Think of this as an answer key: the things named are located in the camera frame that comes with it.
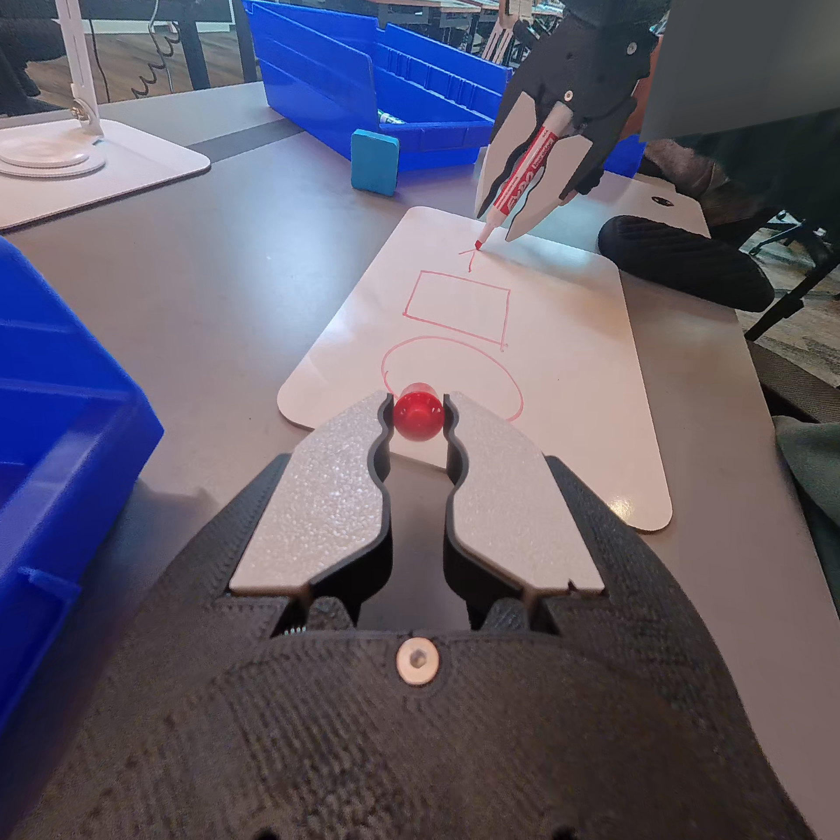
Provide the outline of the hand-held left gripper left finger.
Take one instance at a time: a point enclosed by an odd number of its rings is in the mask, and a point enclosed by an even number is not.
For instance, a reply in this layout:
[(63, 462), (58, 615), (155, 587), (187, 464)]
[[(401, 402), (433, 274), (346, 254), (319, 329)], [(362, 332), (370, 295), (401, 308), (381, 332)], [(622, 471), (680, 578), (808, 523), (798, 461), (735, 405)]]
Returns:
[(393, 407), (392, 394), (373, 392), (293, 450), (230, 579), (234, 595), (359, 605), (384, 586)]

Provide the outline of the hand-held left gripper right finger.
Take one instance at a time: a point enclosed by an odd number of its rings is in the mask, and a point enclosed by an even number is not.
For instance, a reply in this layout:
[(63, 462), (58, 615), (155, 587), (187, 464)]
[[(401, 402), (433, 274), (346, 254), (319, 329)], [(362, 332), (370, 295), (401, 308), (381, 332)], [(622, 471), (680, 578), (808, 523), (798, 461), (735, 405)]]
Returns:
[(605, 584), (540, 448), (462, 392), (444, 397), (444, 575), (469, 607), (600, 595)]

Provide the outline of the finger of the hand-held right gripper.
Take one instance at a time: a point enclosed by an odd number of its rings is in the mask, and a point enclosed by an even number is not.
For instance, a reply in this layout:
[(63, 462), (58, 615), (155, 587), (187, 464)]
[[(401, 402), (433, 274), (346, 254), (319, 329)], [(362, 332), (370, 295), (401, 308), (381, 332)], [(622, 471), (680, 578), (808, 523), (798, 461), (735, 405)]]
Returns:
[(511, 218), (506, 235), (508, 243), (529, 233), (561, 205), (564, 191), (591, 147), (592, 142), (579, 134), (557, 140), (540, 178), (534, 180), (520, 211)]
[(477, 218), (485, 215), (497, 196), (507, 190), (507, 183), (538, 132), (536, 101), (529, 93), (520, 92), (487, 147), (476, 194)]

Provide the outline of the red dry-erase marker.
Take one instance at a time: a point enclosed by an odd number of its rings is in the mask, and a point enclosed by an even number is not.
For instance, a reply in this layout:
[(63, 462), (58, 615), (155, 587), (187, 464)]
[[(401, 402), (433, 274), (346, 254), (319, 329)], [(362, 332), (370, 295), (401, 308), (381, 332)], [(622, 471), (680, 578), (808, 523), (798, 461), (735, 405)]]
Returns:
[(568, 105), (564, 101), (557, 101), (550, 109), (549, 115), (539, 122), (538, 135), (507, 183), (507, 190), (500, 192), (497, 200), (483, 215), (485, 224), (476, 238), (475, 250), (481, 250), (493, 231), (500, 227), (511, 214), (519, 199), (543, 168), (554, 144), (567, 134), (571, 121), (572, 111)]

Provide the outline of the blue whiteboard eraser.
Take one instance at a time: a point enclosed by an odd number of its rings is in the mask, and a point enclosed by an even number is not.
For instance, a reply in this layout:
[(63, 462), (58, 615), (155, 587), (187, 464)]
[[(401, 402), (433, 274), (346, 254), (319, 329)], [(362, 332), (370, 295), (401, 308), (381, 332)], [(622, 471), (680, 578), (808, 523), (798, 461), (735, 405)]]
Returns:
[(350, 182), (354, 190), (392, 197), (400, 160), (399, 139), (357, 129), (350, 138)]

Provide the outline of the red marker cap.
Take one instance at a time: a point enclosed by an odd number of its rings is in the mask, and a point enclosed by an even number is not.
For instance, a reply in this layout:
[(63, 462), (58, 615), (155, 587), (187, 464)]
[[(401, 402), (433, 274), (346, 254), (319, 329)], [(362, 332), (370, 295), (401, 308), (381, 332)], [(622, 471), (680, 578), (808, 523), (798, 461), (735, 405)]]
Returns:
[(411, 443), (425, 443), (443, 429), (445, 413), (441, 399), (428, 383), (407, 385), (395, 400), (395, 431)]

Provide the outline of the white whiteboard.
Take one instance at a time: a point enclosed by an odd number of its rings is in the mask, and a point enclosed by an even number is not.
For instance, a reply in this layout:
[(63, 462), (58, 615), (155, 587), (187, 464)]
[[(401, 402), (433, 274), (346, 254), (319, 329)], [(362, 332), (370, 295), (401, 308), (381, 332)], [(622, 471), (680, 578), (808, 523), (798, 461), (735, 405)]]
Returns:
[(623, 285), (600, 255), (410, 208), (279, 389), (313, 429), (373, 392), (462, 392), (642, 532), (673, 515)]

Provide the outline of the blue plastic bin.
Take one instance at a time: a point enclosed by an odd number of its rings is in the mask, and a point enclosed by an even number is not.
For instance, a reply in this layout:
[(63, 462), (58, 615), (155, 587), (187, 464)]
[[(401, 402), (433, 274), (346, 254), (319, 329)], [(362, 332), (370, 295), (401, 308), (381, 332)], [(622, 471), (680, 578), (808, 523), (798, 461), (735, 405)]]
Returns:
[(146, 395), (1, 241), (1, 728), (163, 436)]
[(644, 158), (646, 145), (639, 139), (638, 133), (620, 140), (605, 159), (603, 171), (633, 179)]
[(374, 17), (246, 2), (268, 104), (346, 159), (395, 137), (399, 172), (472, 165), (512, 71)]

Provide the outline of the green sweatshirt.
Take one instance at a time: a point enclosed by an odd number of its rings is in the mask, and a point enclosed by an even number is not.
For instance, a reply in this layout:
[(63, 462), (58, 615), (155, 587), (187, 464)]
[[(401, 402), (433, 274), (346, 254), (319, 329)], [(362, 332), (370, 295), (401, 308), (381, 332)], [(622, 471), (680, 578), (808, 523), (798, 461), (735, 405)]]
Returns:
[(839, 610), (839, 424), (773, 418), (836, 611)]

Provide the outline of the wooden desk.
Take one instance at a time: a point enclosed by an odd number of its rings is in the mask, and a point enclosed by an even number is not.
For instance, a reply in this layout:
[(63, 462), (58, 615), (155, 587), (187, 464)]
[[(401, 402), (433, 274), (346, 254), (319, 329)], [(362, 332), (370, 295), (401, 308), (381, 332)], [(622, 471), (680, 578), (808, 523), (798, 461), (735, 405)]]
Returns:
[(194, 90), (210, 88), (198, 24), (233, 24), (246, 83), (260, 80), (246, 6), (242, 1), (80, 1), (83, 18), (113, 21), (173, 22), (181, 36), (186, 68)]

